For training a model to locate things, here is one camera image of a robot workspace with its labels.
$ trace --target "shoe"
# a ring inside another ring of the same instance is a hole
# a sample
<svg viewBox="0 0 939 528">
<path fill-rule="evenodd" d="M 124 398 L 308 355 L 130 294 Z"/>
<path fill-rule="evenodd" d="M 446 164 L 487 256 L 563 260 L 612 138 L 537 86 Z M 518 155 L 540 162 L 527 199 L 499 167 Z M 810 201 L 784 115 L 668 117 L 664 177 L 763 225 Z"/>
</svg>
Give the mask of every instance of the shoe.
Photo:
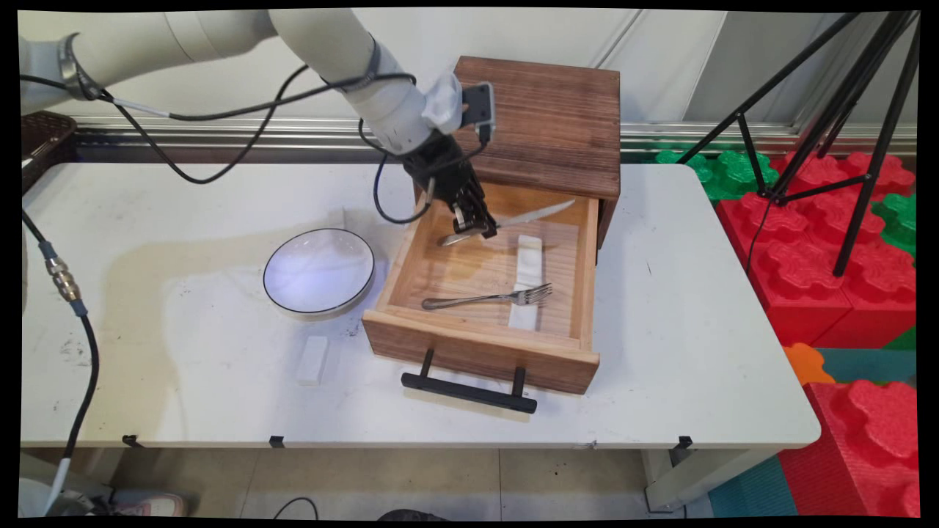
<svg viewBox="0 0 939 528">
<path fill-rule="evenodd" d="M 118 505 L 115 515 L 137 517 L 186 517 L 186 503 L 182 497 L 164 493 L 153 495 L 135 505 Z"/>
<path fill-rule="evenodd" d="M 402 522 L 427 522 L 427 521 L 446 521 L 437 517 L 436 515 L 430 513 L 423 513 L 423 511 L 417 511 L 412 509 L 396 509 L 390 511 L 385 515 L 378 518 L 378 520 L 392 520 L 392 521 L 402 521 Z"/>
</svg>

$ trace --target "white rectangular block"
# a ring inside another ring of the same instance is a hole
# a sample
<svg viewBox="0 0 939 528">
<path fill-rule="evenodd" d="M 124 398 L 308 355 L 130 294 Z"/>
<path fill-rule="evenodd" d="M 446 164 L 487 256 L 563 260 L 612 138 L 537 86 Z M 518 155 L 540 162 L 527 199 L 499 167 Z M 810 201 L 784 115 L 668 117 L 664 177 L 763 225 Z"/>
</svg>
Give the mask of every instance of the white rectangular block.
<svg viewBox="0 0 939 528">
<path fill-rule="evenodd" d="M 306 346 L 303 347 L 300 366 L 297 368 L 297 383 L 308 387 L 319 386 L 329 344 L 329 339 L 321 335 L 311 335 L 306 338 Z"/>
<path fill-rule="evenodd" d="M 516 264 L 516 285 L 513 291 L 541 286 L 542 243 L 538 237 L 518 235 L 518 262 Z M 509 311 L 509 326 L 524 330 L 536 330 L 538 324 L 538 305 L 512 305 Z"/>
</svg>

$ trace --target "floor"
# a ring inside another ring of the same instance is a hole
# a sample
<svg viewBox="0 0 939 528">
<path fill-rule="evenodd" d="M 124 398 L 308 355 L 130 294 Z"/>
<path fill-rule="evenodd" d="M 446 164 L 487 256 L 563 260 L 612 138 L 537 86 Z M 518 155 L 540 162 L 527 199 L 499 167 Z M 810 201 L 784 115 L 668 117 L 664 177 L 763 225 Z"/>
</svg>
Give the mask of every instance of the floor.
<svg viewBox="0 0 939 528">
<path fill-rule="evenodd" d="M 496 449 L 133 449 L 112 484 L 172 491 L 190 515 L 270 519 L 295 497 L 323 520 L 377 520 L 399 508 L 448 520 L 713 517 L 705 495 L 646 510 L 639 451 Z M 313 519 L 296 502 L 281 519 Z"/>
</svg>

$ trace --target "black rim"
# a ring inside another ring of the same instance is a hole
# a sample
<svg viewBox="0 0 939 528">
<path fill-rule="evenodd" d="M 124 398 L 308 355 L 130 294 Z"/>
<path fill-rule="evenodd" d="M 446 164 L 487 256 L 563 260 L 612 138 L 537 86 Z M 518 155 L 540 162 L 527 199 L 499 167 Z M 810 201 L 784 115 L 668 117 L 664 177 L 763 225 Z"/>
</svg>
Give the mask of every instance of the black rim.
<svg viewBox="0 0 939 528">
<path fill-rule="evenodd" d="M 365 284 L 362 285 L 362 287 L 359 289 L 358 292 L 356 292 L 355 295 L 353 295 L 352 297 L 350 297 L 349 300 L 346 301 L 346 302 L 344 302 L 344 303 L 336 304 L 336 305 L 333 306 L 332 308 L 326 308 L 326 309 L 323 309 L 323 310 L 316 310 L 315 312 L 301 312 L 300 310 L 294 310 L 293 308 L 287 308 L 286 306 L 284 306 L 284 305 L 278 303 L 277 301 L 274 301 L 274 298 L 270 296 L 270 292 L 268 291 L 268 282 L 264 280 L 264 278 L 268 276 L 268 266 L 270 266 L 270 261 L 274 258 L 275 255 L 277 255 L 277 252 L 280 251 L 282 247 L 288 245 L 288 244 L 289 244 L 292 240 L 294 240 L 294 239 L 298 239 L 298 238 L 302 237 L 303 235 L 309 235 L 310 233 L 316 233 L 317 231 L 342 231 L 342 232 L 348 233 L 348 234 L 354 236 L 355 238 L 359 239 L 360 241 L 362 241 L 362 243 L 365 244 L 365 247 L 368 248 L 368 253 L 372 256 L 372 270 L 368 273 L 368 279 L 365 280 Z M 359 235 L 353 233 L 352 231 L 349 231 L 348 229 L 340 229 L 339 227 L 320 227 L 319 229 L 311 229 L 311 230 L 309 230 L 309 231 L 304 231 L 304 232 L 300 233 L 299 235 L 297 235 L 297 236 L 295 236 L 295 237 L 292 237 L 292 238 L 288 239 L 287 241 L 285 241 L 284 243 L 282 243 L 281 245 L 277 246 L 277 249 L 275 249 L 274 252 L 270 254 L 270 257 L 268 257 L 268 263 L 264 265 L 264 273 L 261 275 L 261 286 L 264 287 L 264 293 L 266 293 L 266 294 L 268 295 L 268 299 L 270 299 L 270 301 L 271 301 L 272 303 L 277 304 L 278 306 L 280 306 L 280 307 L 283 308 L 284 310 L 286 310 L 286 311 L 288 311 L 288 312 L 293 312 L 293 313 L 295 313 L 295 314 L 311 315 L 311 314 L 322 314 L 322 313 L 325 313 L 325 312 L 331 312 L 332 310 L 336 310 L 336 309 L 338 309 L 338 308 L 342 308 L 342 307 L 345 306 L 346 304 L 349 304 L 349 303 L 351 303 L 352 301 L 355 301 L 356 299 L 359 298 L 360 295 L 362 295 L 362 292 L 365 291 L 365 289 L 368 287 L 368 285 L 372 284 L 372 279 L 373 279 L 373 278 L 375 278 L 375 252 L 372 251 L 372 246 L 368 245 L 368 242 L 366 242 L 364 238 L 362 238 L 362 237 L 360 237 Z"/>
</svg>

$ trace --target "cable connector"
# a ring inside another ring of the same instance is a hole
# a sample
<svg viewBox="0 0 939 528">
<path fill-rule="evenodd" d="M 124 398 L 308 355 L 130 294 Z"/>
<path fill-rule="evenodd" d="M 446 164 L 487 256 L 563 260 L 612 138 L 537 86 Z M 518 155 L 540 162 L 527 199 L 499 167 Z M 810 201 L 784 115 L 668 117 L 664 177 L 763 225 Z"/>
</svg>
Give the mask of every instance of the cable connector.
<svg viewBox="0 0 939 528">
<path fill-rule="evenodd" d="M 479 142 L 484 146 L 489 144 L 489 141 L 492 140 L 492 130 L 495 128 L 493 124 L 485 124 L 477 127 L 476 133 L 479 134 Z"/>
<path fill-rule="evenodd" d="M 53 278 L 53 284 L 58 289 L 59 295 L 65 299 L 66 303 L 71 304 L 76 316 L 81 317 L 87 314 L 85 304 L 82 303 L 82 291 L 78 288 L 75 277 L 69 272 L 69 265 L 56 254 L 49 241 L 40 242 L 39 250 L 42 256 L 46 257 L 46 272 Z"/>
</svg>

